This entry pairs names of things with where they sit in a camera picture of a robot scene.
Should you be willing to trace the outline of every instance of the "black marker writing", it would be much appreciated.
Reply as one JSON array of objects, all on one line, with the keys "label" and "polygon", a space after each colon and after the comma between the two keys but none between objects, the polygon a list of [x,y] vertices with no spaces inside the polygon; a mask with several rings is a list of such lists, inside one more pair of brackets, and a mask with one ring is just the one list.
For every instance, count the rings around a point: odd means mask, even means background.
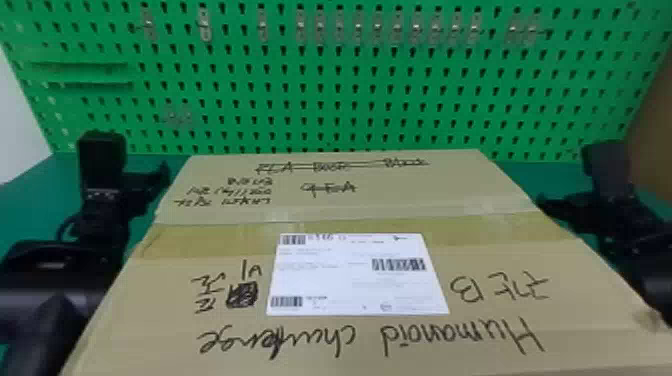
[{"label": "black marker writing", "polygon": [[237,287],[229,286],[229,295],[226,298],[227,308],[252,307],[259,297],[257,281],[239,283]]},{"label": "black marker writing", "polygon": [[261,266],[258,264],[252,264],[252,266],[247,265],[247,259],[243,259],[243,263],[240,267],[240,279],[243,281],[248,278],[254,278],[257,275],[261,277],[263,273],[261,272]]},{"label": "black marker writing", "polygon": [[530,329],[524,318],[518,317],[523,328],[521,332],[511,329],[506,319],[477,319],[457,324],[411,324],[385,325],[380,328],[383,355],[390,357],[393,345],[400,348],[413,343],[451,343],[457,341],[482,342],[490,340],[511,340],[522,355],[530,348],[545,352],[537,335]]},{"label": "black marker writing", "polygon": [[196,283],[202,287],[202,291],[198,293],[199,299],[194,301],[194,304],[198,306],[195,314],[211,311],[215,308],[215,303],[217,302],[217,297],[215,294],[226,290],[225,287],[215,287],[218,282],[224,281],[226,279],[226,273],[221,272],[216,276],[211,276],[205,274],[199,277],[191,279],[191,283]]},{"label": "black marker writing", "polygon": [[337,161],[337,162],[307,162],[307,163],[260,163],[254,170],[257,174],[265,173],[282,174],[293,173],[294,171],[313,171],[319,172],[335,172],[335,171],[350,171],[355,168],[395,168],[395,167],[412,167],[412,166],[429,166],[429,162],[422,158],[383,158],[371,161]]},{"label": "black marker writing", "polygon": [[450,289],[460,294],[460,298],[467,303],[476,303],[485,299],[481,288],[473,278],[459,276],[450,282]]},{"label": "black marker writing", "polygon": [[254,185],[259,187],[267,187],[273,185],[273,178],[229,177],[226,183],[228,185]]},{"label": "black marker writing", "polygon": [[326,194],[345,193],[345,192],[355,193],[357,191],[357,187],[355,187],[349,181],[346,181],[342,185],[334,183],[324,183],[319,185],[315,183],[304,183],[301,186],[301,190],[305,192],[311,192],[313,198],[317,198],[317,192],[324,192]]},{"label": "black marker writing", "polygon": [[271,203],[271,198],[266,197],[266,198],[248,198],[248,197],[240,197],[240,198],[225,198],[222,200],[222,205],[239,205],[239,206],[245,206],[245,205],[269,205]]},{"label": "black marker writing", "polygon": [[504,272],[492,273],[488,275],[488,278],[500,280],[502,288],[495,291],[495,295],[497,296],[508,294],[511,300],[516,300],[517,298],[545,300],[549,298],[546,295],[538,293],[536,289],[537,286],[548,283],[550,281],[549,278],[537,279],[527,270],[524,270],[523,274],[529,279],[529,282],[523,284],[527,288],[527,291],[521,291],[519,281],[515,279],[509,279],[509,276]]},{"label": "black marker writing", "polygon": [[198,340],[207,340],[199,348],[199,353],[206,354],[215,346],[219,346],[222,352],[227,352],[235,346],[249,350],[261,348],[270,351],[269,360],[273,360],[278,357],[285,346],[327,345],[334,348],[334,358],[339,358],[343,346],[351,345],[357,337],[357,330],[352,325],[343,325],[338,329],[304,330],[299,333],[285,333],[285,328],[279,326],[275,329],[263,329],[247,337],[227,336],[226,331],[230,329],[233,329],[232,325],[225,325],[218,331],[207,331],[199,335]]},{"label": "black marker writing", "polygon": [[212,205],[212,200],[205,198],[203,196],[198,196],[196,199],[182,198],[179,200],[173,200],[173,202],[178,207],[186,206],[186,207],[202,208]]}]

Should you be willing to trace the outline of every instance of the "cardboard box flap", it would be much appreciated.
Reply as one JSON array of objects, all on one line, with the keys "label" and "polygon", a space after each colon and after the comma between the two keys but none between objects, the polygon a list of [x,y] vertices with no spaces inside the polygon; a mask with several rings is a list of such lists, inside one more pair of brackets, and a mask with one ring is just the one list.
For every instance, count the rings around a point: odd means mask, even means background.
[{"label": "cardboard box flap", "polygon": [[[660,318],[476,151],[194,157],[157,222],[63,376],[672,374]],[[331,286],[341,275],[364,295],[381,284],[375,303],[354,316],[267,315],[283,233],[386,234],[365,241],[379,253],[396,241],[389,235],[422,234],[432,267],[417,272],[435,273],[429,300],[442,293],[450,313],[387,314],[388,299],[400,301],[395,288],[412,279],[379,273],[379,256],[362,251],[359,263],[280,264],[310,271],[294,279],[299,289],[356,265],[361,280],[338,274]],[[298,253],[343,251],[311,247]],[[408,257],[405,247],[394,254]],[[326,301],[348,300],[339,291]],[[360,308],[380,314],[357,316]]]},{"label": "cardboard box flap", "polygon": [[195,156],[156,223],[413,218],[537,210],[477,150]]},{"label": "cardboard box flap", "polygon": [[[183,233],[180,242],[214,239],[212,230],[226,227]],[[165,226],[163,233],[183,229]],[[246,246],[252,234],[229,246]],[[228,239],[225,233],[219,237]],[[160,238],[150,248],[166,246]],[[214,376],[227,369],[364,376],[371,368],[405,375],[420,364],[423,373],[436,376],[448,368],[458,376],[545,370],[569,375],[591,368],[616,375],[623,367],[638,365],[641,371],[672,364],[669,331],[580,240],[455,246],[439,239],[429,240],[428,247],[451,310],[439,316],[269,317],[272,252],[138,255],[106,298],[114,304],[96,315],[95,335],[81,345],[85,349],[64,375],[172,376],[198,370]],[[213,287],[225,291],[213,310],[195,313],[202,286],[194,278],[218,273],[226,278]],[[256,303],[227,308],[228,292],[251,281],[259,287]]]}]

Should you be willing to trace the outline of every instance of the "black cable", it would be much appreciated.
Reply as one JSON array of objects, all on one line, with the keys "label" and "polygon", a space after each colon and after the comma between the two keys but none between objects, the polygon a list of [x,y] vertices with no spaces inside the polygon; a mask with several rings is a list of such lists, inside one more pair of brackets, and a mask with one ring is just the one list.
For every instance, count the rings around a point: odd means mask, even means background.
[{"label": "black cable", "polygon": [[63,221],[60,226],[58,226],[58,230],[56,230],[56,240],[59,242],[63,241],[63,235],[65,235],[65,232],[72,226],[73,223],[75,223],[79,219],[80,213],[77,212]]}]

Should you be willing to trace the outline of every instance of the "green table surface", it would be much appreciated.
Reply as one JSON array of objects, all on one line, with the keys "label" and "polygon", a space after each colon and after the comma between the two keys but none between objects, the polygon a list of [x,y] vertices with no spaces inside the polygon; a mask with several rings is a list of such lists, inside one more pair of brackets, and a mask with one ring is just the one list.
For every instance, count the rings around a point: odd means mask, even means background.
[{"label": "green table surface", "polygon": [[[149,172],[163,160],[174,177],[187,157],[130,156],[126,171]],[[501,162],[497,165],[532,198],[541,193],[549,198],[563,197],[592,187],[579,164]],[[61,222],[79,210],[78,175],[77,156],[57,154],[0,186],[0,256],[4,256],[16,241],[54,238]],[[672,218],[672,206],[647,192],[640,192],[640,195],[659,215]],[[147,215],[131,223],[129,249],[142,239],[152,224],[158,202],[152,203]],[[595,246],[594,237],[583,238]],[[4,347],[0,346],[0,357],[3,352]]]}]

